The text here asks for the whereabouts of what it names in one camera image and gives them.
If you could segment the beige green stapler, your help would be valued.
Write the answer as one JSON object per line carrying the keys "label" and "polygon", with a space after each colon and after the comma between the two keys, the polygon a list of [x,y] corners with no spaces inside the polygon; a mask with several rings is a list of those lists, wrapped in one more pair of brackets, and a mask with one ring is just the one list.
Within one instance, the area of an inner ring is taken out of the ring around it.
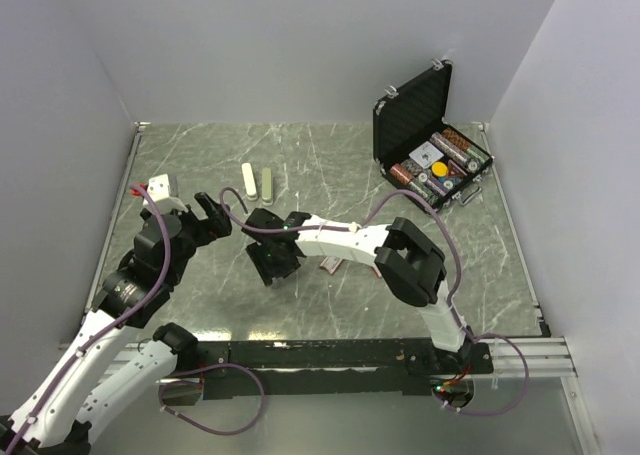
{"label": "beige green stapler", "polygon": [[274,179],[273,172],[269,167],[265,167],[262,169],[261,182],[262,202],[265,205],[270,206],[274,201]]}

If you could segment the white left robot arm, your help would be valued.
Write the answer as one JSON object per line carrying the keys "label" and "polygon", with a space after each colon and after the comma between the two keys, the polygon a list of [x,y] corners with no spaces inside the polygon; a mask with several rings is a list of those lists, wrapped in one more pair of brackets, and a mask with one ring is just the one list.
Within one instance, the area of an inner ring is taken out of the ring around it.
{"label": "white left robot arm", "polygon": [[107,276],[78,334],[40,387],[1,419],[1,449],[24,454],[66,442],[77,415],[121,349],[169,300],[198,248],[231,234],[229,216],[207,193],[194,198],[206,216],[190,207],[161,206],[143,188],[148,203],[133,247]]}

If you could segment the white grey stapler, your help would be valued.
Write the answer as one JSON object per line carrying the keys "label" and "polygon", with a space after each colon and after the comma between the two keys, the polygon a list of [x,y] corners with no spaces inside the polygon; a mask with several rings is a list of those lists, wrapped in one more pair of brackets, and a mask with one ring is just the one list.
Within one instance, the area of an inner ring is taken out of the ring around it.
{"label": "white grey stapler", "polygon": [[243,163],[241,165],[241,173],[247,199],[249,201],[256,201],[258,193],[252,165],[248,162]]}

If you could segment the red white staple packet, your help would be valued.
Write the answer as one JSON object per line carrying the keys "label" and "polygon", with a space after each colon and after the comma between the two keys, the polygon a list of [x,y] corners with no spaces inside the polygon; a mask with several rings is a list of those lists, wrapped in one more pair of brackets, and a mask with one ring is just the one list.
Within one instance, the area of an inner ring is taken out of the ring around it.
{"label": "red white staple packet", "polygon": [[327,271],[329,274],[333,275],[340,268],[343,260],[338,257],[327,256],[320,264],[320,268]]}

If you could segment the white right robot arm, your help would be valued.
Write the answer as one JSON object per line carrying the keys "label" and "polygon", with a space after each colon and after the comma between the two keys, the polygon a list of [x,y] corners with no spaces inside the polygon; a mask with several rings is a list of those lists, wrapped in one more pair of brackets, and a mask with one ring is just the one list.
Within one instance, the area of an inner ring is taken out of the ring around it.
{"label": "white right robot arm", "polygon": [[466,325],[447,299],[445,255],[410,220],[397,217],[390,224],[361,226],[305,212],[282,219],[256,209],[242,231],[253,239],[246,250],[264,285],[289,277],[308,257],[375,268],[395,298],[421,314],[444,371],[457,373],[471,361]]}

